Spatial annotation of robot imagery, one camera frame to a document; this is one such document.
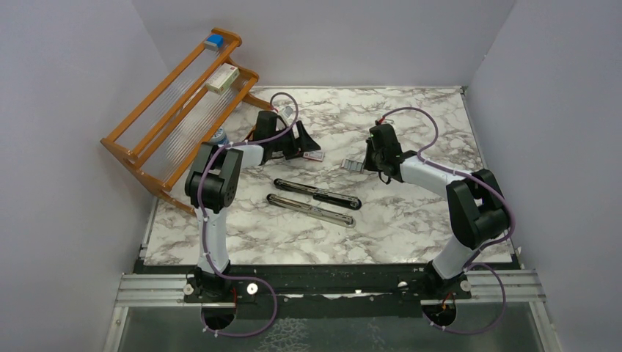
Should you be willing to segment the black stapler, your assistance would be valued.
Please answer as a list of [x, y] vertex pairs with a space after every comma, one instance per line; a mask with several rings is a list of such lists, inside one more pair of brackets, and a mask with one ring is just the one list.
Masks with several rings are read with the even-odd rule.
[[362, 207], [362, 201], [358, 197], [338, 194], [323, 188], [294, 183], [280, 178], [273, 180], [273, 184], [280, 190], [291, 191], [297, 194], [305, 194], [311, 196], [319, 202], [325, 202], [342, 208], [359, 210]]

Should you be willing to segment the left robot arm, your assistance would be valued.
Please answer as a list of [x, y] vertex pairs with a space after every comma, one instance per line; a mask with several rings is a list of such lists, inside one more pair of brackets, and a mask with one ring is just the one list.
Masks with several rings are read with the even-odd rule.
[[260, 111], [249, 141], [236, 146], [201, 143], [187, 175], [184, 191], [201, 231], [200, 258], [192, 271], [194, 286], [213, 301], [221, 301], [230, 294], [231, 281], [224, 276], [230, 270], [227, 209], [235, 199], [241, 170], [264, 165], [274, 153], [292, 159], [321, 149], [301, 121], [293, 128], [278, 129], [280, 119], [282, 116], [276, 112]]

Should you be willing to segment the silver staple strip tray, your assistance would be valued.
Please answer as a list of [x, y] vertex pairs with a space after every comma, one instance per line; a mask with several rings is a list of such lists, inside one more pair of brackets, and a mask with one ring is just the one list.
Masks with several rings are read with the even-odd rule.
[[340, 168], [347, 170], [349, 172], [357, 172], [357, 173], [364, 172], [364, 164], [361, 161], [355, 161], [355, 160], [347, 159], [347, 158], [342, 160]]

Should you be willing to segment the red white staple box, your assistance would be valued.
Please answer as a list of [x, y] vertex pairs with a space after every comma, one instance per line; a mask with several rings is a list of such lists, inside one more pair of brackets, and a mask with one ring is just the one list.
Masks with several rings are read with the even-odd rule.
[[311, 161], [319, 161], [319, 162], [322, 162], [324, 160], [324, 157], [325, 157], [325, 153], [322, 152], [321, 150], [304, 152], [302, 155], [302, 158], [305, 158]]

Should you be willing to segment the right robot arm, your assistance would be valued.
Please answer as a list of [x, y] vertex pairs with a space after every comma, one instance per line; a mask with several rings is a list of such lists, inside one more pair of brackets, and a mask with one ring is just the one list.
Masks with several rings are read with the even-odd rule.
[[452, 237], [424, 268], [420, 287], [432, 298], [452, 290], [465, 265], [483, 244], [511, 226], [509, 211], [495, 176], [487, 169], [454, 171], [423, 161], [415, 151], [403, 151], [391, 125], [369, 130], [364, 168], [390, 183], [395, 180], [422, 187], [447, 201]]

